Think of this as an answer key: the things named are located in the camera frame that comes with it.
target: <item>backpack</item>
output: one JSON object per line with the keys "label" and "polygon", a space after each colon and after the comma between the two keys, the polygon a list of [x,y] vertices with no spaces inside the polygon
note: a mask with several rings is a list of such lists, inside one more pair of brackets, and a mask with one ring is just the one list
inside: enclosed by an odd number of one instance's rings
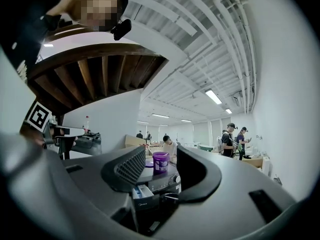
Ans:
{"label": "backpack", "polygon": [[222,138],[218,136],[218,138],[216,138],[216,142],[218,143],[218,152],[222,154]]}
{"label": "backpack", "polygon": [[[225,135],[225,134],[228,134],[228,138],[230,139],[230,140],[232,140],[232,138],[230,137],[230,135],[229,135],[229,133],[227,133],[227,132],[225,132],[223,135]],[[216,138],[216,142],[218,143],[218,152],[220,153],[220,154],[222,154],[223,153],[223,150],[222,150],[222,137],[217,137]]]}

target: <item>baseball cap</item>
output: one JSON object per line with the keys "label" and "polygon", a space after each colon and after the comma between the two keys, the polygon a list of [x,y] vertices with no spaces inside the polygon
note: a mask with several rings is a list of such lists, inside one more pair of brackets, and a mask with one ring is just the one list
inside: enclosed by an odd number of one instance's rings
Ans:
{"label": "baseball cap", "polygon": [[228,127],[236,128],[236,125],[235,125],[233,122],[229,123],[227,126],[228,126]]}

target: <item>bottle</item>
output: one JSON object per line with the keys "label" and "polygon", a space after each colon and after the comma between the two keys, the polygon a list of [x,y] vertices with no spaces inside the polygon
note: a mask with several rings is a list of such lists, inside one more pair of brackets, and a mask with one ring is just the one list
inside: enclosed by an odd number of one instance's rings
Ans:
{"label": "bottle", "polygon": [[88,132],[88,130],[89,130],[89,116],[88,115],[85,117],[82,128],[84,129],[85,133]]}

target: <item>purple container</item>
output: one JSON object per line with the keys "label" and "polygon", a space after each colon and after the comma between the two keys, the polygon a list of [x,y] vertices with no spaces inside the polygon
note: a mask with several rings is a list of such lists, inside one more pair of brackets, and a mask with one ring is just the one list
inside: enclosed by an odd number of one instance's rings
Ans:
{"label": "purple container", "polygon": [[154,152],[153,155],[153,174],[163,174],[168,171],[170,155],[166,152]]}

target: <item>ceiling light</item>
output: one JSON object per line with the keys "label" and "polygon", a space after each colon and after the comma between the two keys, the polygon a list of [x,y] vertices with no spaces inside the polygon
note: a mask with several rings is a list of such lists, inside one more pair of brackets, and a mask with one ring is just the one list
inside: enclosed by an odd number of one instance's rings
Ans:
{"label": "ceiling light", "polygon": [[221,100],[218,98],[217,95],[215,95],[215,93],[210,89],[210,90],[206,90],[205,94],[208,95],[215,103],[217,104],[221,104]]}
{"label": "ceiling light", "polygon": [[169,116],[166,116],[166,115],[160,115],[160,114],[152,114],[152,116],[155,116],[155,117],[161,117],[161,118],[169,118]]}

